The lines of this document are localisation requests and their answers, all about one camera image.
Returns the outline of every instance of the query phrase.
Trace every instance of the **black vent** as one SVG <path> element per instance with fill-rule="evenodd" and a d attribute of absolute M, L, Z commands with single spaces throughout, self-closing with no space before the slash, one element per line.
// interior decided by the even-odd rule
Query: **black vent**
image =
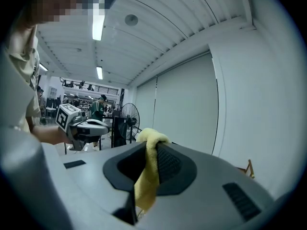
<path fill-rule="evenodd" d="M 225 184 L 223 188 L 245 221 L 252 219 L 261 212 L 236 183 Z"/>
<path fill-rule="evenodd" d="M 181 161 L 164 148 L 157 149 L 157 162 L 160 184 L 173 178 L 181 169 Z"/>

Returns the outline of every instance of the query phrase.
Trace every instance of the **person's arm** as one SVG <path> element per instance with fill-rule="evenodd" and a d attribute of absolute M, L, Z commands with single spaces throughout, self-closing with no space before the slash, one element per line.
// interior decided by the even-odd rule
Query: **person's arm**
<path fill-rule="evenodd" d="M 98 104 L 98 111 L 99 111 L 99 114 L 101 115 L 101 116 L 104 116 L 104 114 L 105 114 L 105 108 L 104 108 L 104 105 L 102 105 L 102 104 Z"/>
<path fill-rule="evenodd" d="M 59 126 L 35 126 L 31 117 L 27 117 L 26 120 L 28 122 L 31 134 L 34 135 L 40 142 L 46 142 L 52 145 L 62 142 L 71 144 L 71 140 L 68 139 L 65 132 Z"/>

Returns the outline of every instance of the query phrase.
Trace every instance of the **green shirt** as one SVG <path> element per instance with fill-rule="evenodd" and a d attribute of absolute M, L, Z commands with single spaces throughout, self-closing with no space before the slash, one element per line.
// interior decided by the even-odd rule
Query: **green shirt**
<path fill-rule="evenodd" d="M 104 116 L 104 105 L 99 101 L 95 101 L 90 108 L 91 118 L 96 120 L 102 120 Z"/>

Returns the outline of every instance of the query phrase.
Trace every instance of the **table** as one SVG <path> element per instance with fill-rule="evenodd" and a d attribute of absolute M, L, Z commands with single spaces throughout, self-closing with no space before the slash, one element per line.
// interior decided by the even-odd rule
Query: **table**
<path fill-rule="evenodd" d="M 46 107 L 45 109 L 45 117 L 48 117 L 48 113 L 50 113 L 50 117 L 52 117 L 52 113 L 56 111 L 56 108 L 52 107 Z"/>

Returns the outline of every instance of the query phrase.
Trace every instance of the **fluorescent light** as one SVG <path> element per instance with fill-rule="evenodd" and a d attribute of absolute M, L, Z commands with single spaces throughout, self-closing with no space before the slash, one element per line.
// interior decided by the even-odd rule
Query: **fluorescent light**
<path fill-rule="evenodd" d="M 100 41 L 104 26 L 105 15 L 99 9 L 99 3 L 93 4 L 93 39 Z"/>
<path fill-rule="evenodd" d="M 39 66 L 41 67 L 41 69 L 43 69 L 44 71 L 48 71 L 48 69 L 46 67 L 44 67 L 42 64 L 39 64 Z"/>
<path fill-rule="evenodd" d="M 102 78 L 102 68 L 101 67 L 96 67 L 96 69 L 97 69 L 98 78 L 102 80 L 103 79 Z"/>

